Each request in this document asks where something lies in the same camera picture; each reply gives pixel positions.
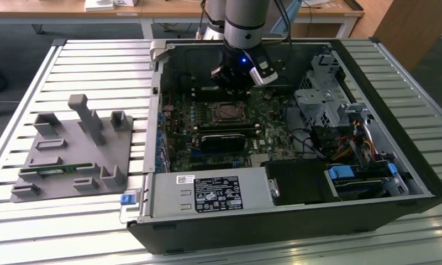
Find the blue tab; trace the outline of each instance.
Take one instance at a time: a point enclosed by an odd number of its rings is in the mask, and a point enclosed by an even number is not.
[[[135,194],[123,194],[121,196],[121,201],[119,203],[122,205],[133,205],[137,204],[137,195]]]
[[[336,171],[334,171],[333,168],[329,169],[328,172],[329,172],[329,174],[330,174],[332,179],[337,179],[337,178],[338,178],[338,175],[337,175],[337,173],[336,173]]]
[[[330,170],[334,172],[334,175],[332,175],[332,179],[353,178],[356,176],[354,171],[350,166],[334,166],[334,167],[332,167]]]
[[[389,164],[389,169],[390,169],[390,172],[392,172],[393,175],[398,173],[398,169],[397,169],[396,164],[390,163]]]

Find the circuit board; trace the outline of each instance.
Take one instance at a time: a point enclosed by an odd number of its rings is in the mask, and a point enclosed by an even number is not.
[[[264,89],[253,89],[246,101],[195,102],[185,94],[171,96],[166,102],[174,104],[165,106],[171,172],[255,167],[298,157],[282,120],[284,97]],[[235,143],[237,150],[202,150],[202,142],[221,135],[238,137],[226,144]]]

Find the warning label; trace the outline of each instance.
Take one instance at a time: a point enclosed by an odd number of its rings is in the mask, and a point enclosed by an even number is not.
[[[195,179],[195,205],[199,213],[242,209],[238,176]]]

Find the gray plastic holder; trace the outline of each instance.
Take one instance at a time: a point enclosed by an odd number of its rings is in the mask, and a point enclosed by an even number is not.
[[[87,101],[84,94],[72,95],[68,100],[80,120],[60,121],[54,113],[38,115],[38,135],[12,189],[12,202],[126,190],[133,117],[115,111],[100,119],[87,108]]]

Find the metal workbench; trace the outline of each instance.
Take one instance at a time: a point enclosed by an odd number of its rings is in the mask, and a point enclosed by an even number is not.
[[[36,134],[36,115],[52,111],[62,120],[78,118],[67,107],[75,93],[87,94],[88,107],[100,117],[121,109],[135,117],[129,188],[141,186],[150,44],[68,40],[51,48],[0,139],[0,264],[442,264],[442,205],[374,232],[155,256],[119,221],[119,195],[10,202]],[[381,44],[344,44],[442,179],[442,110]],[[352,91],[360,100],[360,92]]]

